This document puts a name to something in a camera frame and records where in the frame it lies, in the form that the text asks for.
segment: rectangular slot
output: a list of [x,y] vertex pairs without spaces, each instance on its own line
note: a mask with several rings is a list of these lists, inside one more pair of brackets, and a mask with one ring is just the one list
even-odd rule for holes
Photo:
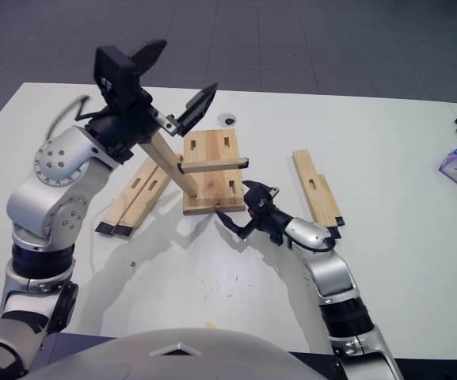
[[131,184],[131,188],[136,188],[136,185],[139,184],[139,182],[140,182],[140,178],[135,178],[135,180]]
[[153,180],[149,186],[149,191],[152,192],[152,189],[154,188],[154,186],[156,186],[158,182],[156,180]]

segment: cable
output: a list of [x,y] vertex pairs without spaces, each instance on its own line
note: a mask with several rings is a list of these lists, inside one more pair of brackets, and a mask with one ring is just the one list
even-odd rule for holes
[[60,114],[57,115],[57,117],[54,119],[52,122],[51,126],[48,128],[47,134],[45,135],[45,141],[49,140],[52,137],[52,133],[55,130],[55,127],[57,127],[57,124],[66,116],[66,114],[71,111],[76,105],[79,105],[77,116],[75,119],[77,119],[80,116],[80,113],[82,112],[82,109],[84,108],[84,104],[89,100],[89,97],[87,95],[82,95],[81,97],[78,97],[74,101],[72,101]]

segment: white table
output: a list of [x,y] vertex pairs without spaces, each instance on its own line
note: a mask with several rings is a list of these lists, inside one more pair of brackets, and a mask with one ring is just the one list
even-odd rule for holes
[[[195,93],[149,91],[176,115]],[[25,83],[0,113],[0,294],[12,243],[6,201],[29,174],[50,122],[84,93],[93,97],[86,111],[101,108],[94,85]],[[278,207],[305,219],[291,152],[311,152],[345,217],[338,252],[394,355],[457,359],[457,185],[437,171],[457,147],[457,104],[219,91],[196,129],[218,127],[222,112],[237,116],[239,151],[250,158],[244,178],[279,186]],[[181,150],[181,139],[167,140]],[[66,331],[124,336],[213,324],[291,351],[330,353],[300,263],[258,232],[244,246],[216,217],[183,217],[175,184],[131,241],[93,232],[145,158],[134,152],[84,222],[74,272],[81,290]]]

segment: gray floor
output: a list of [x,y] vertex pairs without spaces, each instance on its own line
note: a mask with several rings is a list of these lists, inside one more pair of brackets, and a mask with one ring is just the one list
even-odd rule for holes
[[0,0],[0,109],[150,38],[169,46],[148,86],[457,102],[457,0]]

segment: wooden stool leg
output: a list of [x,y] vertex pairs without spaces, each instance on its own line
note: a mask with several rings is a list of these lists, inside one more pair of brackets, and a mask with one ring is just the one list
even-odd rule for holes
[[179,185],[182,190],[192,198],[196,197],[196,182],[189,174],[184,174],[179,170],[181,162],[172,148],[166,143],[159,132],[154,133],[149,142],[140,144],[147,154],[165,170],[169,177]]

